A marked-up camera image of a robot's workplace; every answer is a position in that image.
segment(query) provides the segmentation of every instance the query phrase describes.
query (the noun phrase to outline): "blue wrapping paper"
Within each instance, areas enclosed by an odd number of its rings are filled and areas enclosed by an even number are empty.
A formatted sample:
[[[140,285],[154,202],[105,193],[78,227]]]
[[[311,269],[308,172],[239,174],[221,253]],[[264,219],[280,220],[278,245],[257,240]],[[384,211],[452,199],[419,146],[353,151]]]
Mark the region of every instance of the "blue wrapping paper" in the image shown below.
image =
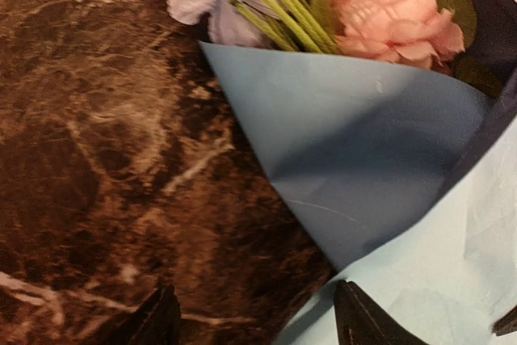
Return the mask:
[[[469,54],[507,81],[517,7],[473,3],[479,30]],[[201,45],[271,184],[338,270],[420,220],[475,163],[462,158],[467,150],[479,158],[490,147],[474,135],[494,103],[442,74]]]

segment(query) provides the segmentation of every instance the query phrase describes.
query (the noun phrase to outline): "marble table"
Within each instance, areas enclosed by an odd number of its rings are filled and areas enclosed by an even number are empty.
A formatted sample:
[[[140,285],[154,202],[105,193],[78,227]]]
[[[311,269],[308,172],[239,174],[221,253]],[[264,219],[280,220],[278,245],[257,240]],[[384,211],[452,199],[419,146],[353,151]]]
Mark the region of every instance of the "marble table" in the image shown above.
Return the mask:
[[[165,0],[0,0],[0,344],[95,343],[161,284],[269,343],[331,276]]]

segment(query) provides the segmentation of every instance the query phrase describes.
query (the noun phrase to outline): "white paper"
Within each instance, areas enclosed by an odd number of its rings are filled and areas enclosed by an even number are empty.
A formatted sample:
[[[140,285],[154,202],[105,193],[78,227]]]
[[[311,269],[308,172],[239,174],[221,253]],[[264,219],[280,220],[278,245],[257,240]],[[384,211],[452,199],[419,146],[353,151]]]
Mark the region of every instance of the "white paper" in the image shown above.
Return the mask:
[[[355,281],[430,345],[517,344],[517,333],[492,334],[517,305],[517,120],[420,223],[337,279]],[[337,345],[334,308],[288,343]]]

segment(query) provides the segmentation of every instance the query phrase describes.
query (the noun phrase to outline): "leaf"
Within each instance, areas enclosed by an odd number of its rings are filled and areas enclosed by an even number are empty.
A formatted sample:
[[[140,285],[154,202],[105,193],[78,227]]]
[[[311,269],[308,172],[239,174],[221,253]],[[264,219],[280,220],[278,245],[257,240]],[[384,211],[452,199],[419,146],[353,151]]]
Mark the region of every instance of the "leaf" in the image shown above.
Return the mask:
[[[310,0],[310,13],[323,29],[332,36],[336,32],[338,20],[330,5],[330,0]]]
[[[474,43],[477,34],[477,12],[472,0],[437,0],[439,9],[454,11],[453,21],[457,23],[464,35],[465,48]]]
[[[501,80],[481,62],[470,56],[458,57],[454,63],[454,78],[468,83],[492,99],[496,99],[504,87]]]

